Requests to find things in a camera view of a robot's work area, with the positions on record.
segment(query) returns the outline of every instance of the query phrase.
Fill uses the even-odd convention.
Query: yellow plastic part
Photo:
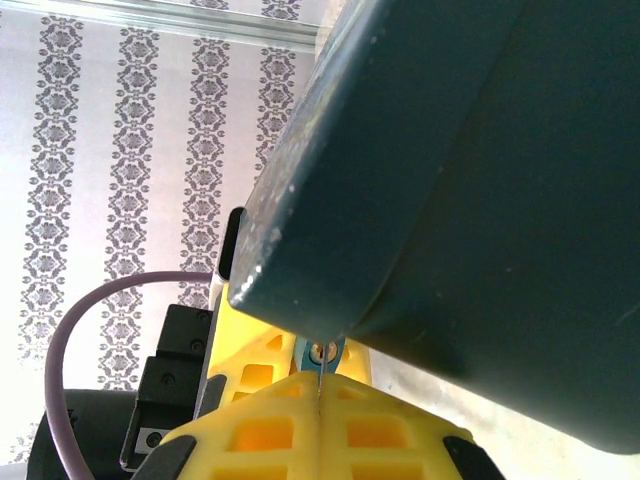
[[[365,385],[371,385],[369,348],[347,338],[336,373]]]
[[[169,433],[178,480],[461,480],[442,439],[471,434],[341,375],[301,372]]]
[[[319,402],[320,479],[461,480],[442,440],[473,441],[468,430],[340,375]]]
[[[220,399],[223,407],[295,372],[295,335],[231,307],[224,286],[207,378],[227,377]],[[337,373],[371,385],[369,349],[347,339]]]
[[[292,375],[173,430],[197,444],[179,480],[315,479],[320,446],[318,376]]]

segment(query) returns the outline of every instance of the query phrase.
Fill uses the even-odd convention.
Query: yellow base
[[[169,433],[179,480],[460,480],[442,439],[471,434],[341,375],[296,373]]]

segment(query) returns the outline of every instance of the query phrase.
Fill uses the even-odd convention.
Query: screw
[[[152,432],[147,435],[146,443],[148,447],[156,448],[160,445],[160,441],[162,440],[162,435],[158,432]]]
[[[176,384],[176,377],[173,376],[173,374],[171,373],[165,373],[164,375],[162,375],[162,377],[160,377],[160,381],[164,385],[167,385],[168,387],[170,387]]]
[[[331,363],[338,356],[338,346],[335,344],[335,342],[331,342],[329,344],[328,350],[329,358],[327,359],[327,363]],[[320,345],[318,343],[314,343],[313,345],[311,345],[311,349],[309,350],[309,358],[313,363],[321,365],[324,354],[324,345]]]
[[[204,342],[202,340],[193,340],[190,346],[192,352],[200,353],[204,350]]]

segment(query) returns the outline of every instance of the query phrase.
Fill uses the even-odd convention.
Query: damask pattern wallpaper
[[[192,0],[234,9],[232,0]],[[295,20],[317,5],[262,0]],[[0,465],[28,458],[42,369],[66,310],[104,281],[211,270],[228,212],[249,195],[313,54],[4,9],[0,16]],[[69,388],[135,389],[170,303],[207,285],[133,288],[92,309]]]

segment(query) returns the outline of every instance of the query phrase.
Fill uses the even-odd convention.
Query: power cord
[[[74,327],[91,307],[109,295],[118,293],[126,288],[160,282],[209,283],[211,279],[211,273],[178,271],[140,273],[119,278],[105,283],[85,295],[71,307],[62,318],[53,333],[51,344],[47,351],[44,370],[44,396],[51,436],[53,437],[60,461],[70,480],[95,480],[78,447],[76,437],[73,434],[69,415],[67,414],[67,401],[64,396],[64,384],[62,380],[64,352]]]

